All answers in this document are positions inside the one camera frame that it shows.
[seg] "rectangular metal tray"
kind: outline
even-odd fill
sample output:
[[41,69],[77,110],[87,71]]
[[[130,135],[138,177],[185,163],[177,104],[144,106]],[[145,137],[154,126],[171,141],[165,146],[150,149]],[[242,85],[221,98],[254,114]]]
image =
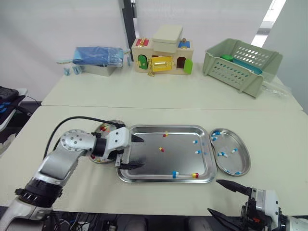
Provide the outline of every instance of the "rectangular metal tray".
[[[125,182],[207,183],[214,179],[217,168],[208,133],[197,125],[135,125],[131,134],[145,142],[132,142],[123,154],[123,163],[136,161],[144,166],[118,169]],[[179,172],[174,179],[173,171]]]

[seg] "table surface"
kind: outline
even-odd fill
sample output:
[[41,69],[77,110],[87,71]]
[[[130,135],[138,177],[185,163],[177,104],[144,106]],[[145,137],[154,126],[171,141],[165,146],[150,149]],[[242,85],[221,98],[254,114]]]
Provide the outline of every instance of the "table surface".
[[[233,180],[259,189],[274,189],[284,214],[307,215],[308,117],[304,112],[179,110],[103,107],[42,106],[30,118],[0,158],[0,205],[7,205],[16,188],[23,188],[40,165],[47,140],[55,126],[70,116],[118,119],[136,124],[195,124],[210,132],[228,128],[246,144],[251,169],[242,177],[220,170],[216,179]],[[93,132],[99,123],[73,120],[65,131]],[[79,212],[208,216],[207,208],[239,216],[247,197],[212,181],[196,183],[125,183],[114,164],[95,164],[82,157],[54,204],[55,209]]]
[[[282,84],[276,77],[274,83]],[[189,76],[137,73],[132,66],[117,68],[109,77],[82,73],[63,76],[42,105],[174,108],[297,110],[293,96],[264,91],[254,99],[210,76],[196,63]]]

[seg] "yellow door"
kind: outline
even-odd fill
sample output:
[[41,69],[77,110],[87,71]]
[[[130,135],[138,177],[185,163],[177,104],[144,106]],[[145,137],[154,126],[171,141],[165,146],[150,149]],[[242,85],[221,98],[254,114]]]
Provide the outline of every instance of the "yellow door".
[[170,71],[172,69],[172,56],[152,57],[152,71]]

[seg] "robotic arm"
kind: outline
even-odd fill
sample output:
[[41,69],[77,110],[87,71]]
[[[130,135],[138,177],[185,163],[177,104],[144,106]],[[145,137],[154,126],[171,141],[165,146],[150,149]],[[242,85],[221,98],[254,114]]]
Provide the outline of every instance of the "robotic arm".
[[242,207],[241,219],[233,219],[208,208],[212,216],[231,231],[308,231],[305,220],[282,214],[274,190],[260,190],[245,187],[229,180],[216,180],[223,187],[247,195],[248,201]]
[[56,149],[44,158],[26,187],[15,191],[18,197],[12,201],[0,220],[0,231],[8,230],[16,218],[39,221],[49,215],[52,212],[52,204],[61,196],[62,188],[76,169],[81,156],[94,154],[115,159],[116,155],[116,167],[141,167],[142,164],[139,163],[124,164],[121,161],[122,150],[129,146],[131,141],[144,140],[134,135],[130,136],[126,127],[111,131],[106,138],[79,129],[64,133]]

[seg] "green object in basket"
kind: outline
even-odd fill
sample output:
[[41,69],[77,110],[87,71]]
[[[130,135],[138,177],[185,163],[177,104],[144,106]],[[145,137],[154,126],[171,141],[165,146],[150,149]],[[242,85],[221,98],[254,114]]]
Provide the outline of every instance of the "green object in basket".
[[223,58],[223,59],[225,59],[225,60],[228,60],[228,61],[230,61],[230,62],[233,61],[233,56],[232,56],[232,55],[229,55],[229,54],[223,54],[223,55],[221,56],[221,58]]
[[251,70],[253,73],[255,73],[256,75],[260,75],[262,74],[262,71],[259,68],[256,68],[252,65],[249,65],[247,63],[242,62],[241,60],[237,60],[237,59],[233,59],[232,55],[229,54],[223,54],[221,56],[222,59],[228,60],[230,62],[234,62],[235,64],[238,64],[244,68],[247,68],[248,70]]

